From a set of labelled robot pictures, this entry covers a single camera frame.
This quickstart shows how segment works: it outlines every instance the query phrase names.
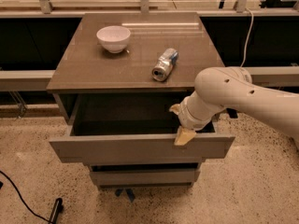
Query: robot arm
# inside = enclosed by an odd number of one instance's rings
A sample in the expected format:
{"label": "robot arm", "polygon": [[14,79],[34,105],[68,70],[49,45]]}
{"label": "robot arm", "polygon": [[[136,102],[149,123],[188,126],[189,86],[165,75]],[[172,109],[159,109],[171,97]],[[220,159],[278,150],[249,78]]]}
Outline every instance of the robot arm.
{"label": "robot arm", "polygon": [[299,95],[255,86],[251,82],[250,73],[244,68],[205,69],[196,77],[195,92],[171,109],[177,111],[183,128],[198,131],[215,114],[225,108],[232,108],[298,142]]}

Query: drawer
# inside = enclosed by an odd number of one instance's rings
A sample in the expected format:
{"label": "drawer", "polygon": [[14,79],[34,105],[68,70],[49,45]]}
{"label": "drawer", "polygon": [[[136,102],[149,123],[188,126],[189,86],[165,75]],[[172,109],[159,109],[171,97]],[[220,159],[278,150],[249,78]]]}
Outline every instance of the drawer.
{"label": "drawer", "polygon": [[224,158],[234,141],[210,124],[185,147],[175,147],[179,126],[170,105],[180,94],[87,94],[76,101],[65,136],[50,144],[61,162],[85,165],[194,163]]}
{"label": "drawer", "polygon": [[134,172],[91,172],[91,179],[100,188],[125,188],[138,186],[191,186],[199,172],[190,170],[151,170]]}

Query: open drawer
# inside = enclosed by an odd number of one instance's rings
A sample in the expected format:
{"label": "open drawer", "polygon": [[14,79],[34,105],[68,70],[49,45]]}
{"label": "open drawer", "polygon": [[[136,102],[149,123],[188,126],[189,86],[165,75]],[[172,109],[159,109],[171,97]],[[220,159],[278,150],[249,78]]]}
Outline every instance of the open drawer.
{"label": "open drawer", "polygon": [[186,93],[108,93],[78,97],[65,136],[50,144],[62,162],[88,166],[199,163],[224,158],[234,141],[210,123],[185,147],[175,147],[179,121],[168,112]]}

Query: drawer front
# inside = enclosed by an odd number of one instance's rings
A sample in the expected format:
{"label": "drawer front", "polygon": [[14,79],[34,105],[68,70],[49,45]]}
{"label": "drawer front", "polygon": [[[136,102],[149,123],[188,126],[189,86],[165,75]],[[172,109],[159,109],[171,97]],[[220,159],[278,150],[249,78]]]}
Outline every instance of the drawer front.
{"label": "drawer front", "polygon": [[169,170],[150,172],[91,172],[91,179],[98,187],[126,187],[142,185],[191,185],[199,173],[191,170]]}
{"label": "drawer front", "polygon": [[64,136],[50,139],[61,162],[86,165],[188,163],[224,158],[234,141],[230,134],[199,133],[184,147],[175,134]]}

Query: lower drawer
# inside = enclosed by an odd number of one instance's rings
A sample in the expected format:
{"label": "lower drawer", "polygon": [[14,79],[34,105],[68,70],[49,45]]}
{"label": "lower drawer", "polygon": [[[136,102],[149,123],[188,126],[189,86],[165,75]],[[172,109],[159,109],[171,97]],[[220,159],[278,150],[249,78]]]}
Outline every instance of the lower drawer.
{"label": "lower drawer", "polygon": [[199,176],[199,171],[190,170],[150,170],[131,172],[91,172],[91,179],[100,188],[185,185],[191,186]]}

